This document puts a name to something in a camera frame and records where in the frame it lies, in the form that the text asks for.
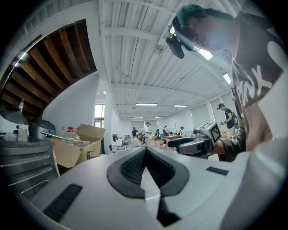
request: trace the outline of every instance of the glasses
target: glasses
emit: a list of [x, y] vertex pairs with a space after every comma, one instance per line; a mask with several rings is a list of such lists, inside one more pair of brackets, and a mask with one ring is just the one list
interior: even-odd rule
[[196, 33], [194, 31], [194, 29], [191, 26], [185, 26], [185, 25], [181, 25], [181, 29], [184, 33], [184, 35], [189, 38], [189, 39], [194, 39], [196, 36]]

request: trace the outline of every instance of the cardboard box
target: cardboard box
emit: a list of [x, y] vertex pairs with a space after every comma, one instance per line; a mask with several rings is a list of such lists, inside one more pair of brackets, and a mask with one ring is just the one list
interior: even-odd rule
[[87, 160], [87, 152], [92, 152], [92, 157], [101, 155], [101, 140], [104, 137], [105, 129], [86, 124], [81, 124], [76, 131], [81, 141], [90, 141], [92, 144], [80, 148], [69, 145], [60, 139], [52, 138], [54, 142], [54, 153], [57, 164], [66, 168], [72, 168], [75, 165]]

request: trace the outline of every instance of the black rubber pad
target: black rubber pad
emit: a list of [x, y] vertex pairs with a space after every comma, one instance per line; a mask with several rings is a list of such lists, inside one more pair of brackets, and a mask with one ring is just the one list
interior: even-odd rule
[[83, 187], [69, 185], [45, 210], [44, 214], [58, 222], [69, 209]]
[[221, 175], [226, 176], [228, 174], [229, 171], [224, 170], [224, 169], [220, 169], [220, 168], [215, 168], [215, 167], [208, 167], [206, 170], [214, 172], [214, 173], [218, 173]]

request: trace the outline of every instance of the gray t-shirt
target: gray t-shirt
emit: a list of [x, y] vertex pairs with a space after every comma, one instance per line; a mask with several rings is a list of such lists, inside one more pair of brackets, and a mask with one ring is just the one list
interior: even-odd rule
[[243, 151], [251, 151], [272, 134], [258, 103], [272, 88], [283, 70], [276, 64], [282, 42], [269, 32], [267, 18], [240, 12], [240, 38], [232, 63], [232, 94], [240, 121], [240, 132], [232, 139], [222, 139], [226, 161], [233, 161]]

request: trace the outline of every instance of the plastic bottle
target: plastic bottle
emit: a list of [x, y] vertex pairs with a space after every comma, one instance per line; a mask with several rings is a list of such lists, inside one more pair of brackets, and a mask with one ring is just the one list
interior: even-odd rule
[[23, 107], [24, 107], [24, 99], [22, 99], [22, 101], [20, 102], [19, 113], [22, 113]]
[[66, 142], [67, 144], [78, 146], [80, 145], [80, 138], [78, 134], [74, 132], [75, 129], [73, 128], [73, 126], [69, 126], [68, 129], [65, 127], [62, 127], [62, 130], [67, 130], [67, 132], [64, 133], [62, 137], [66, 139], [63, 141]]

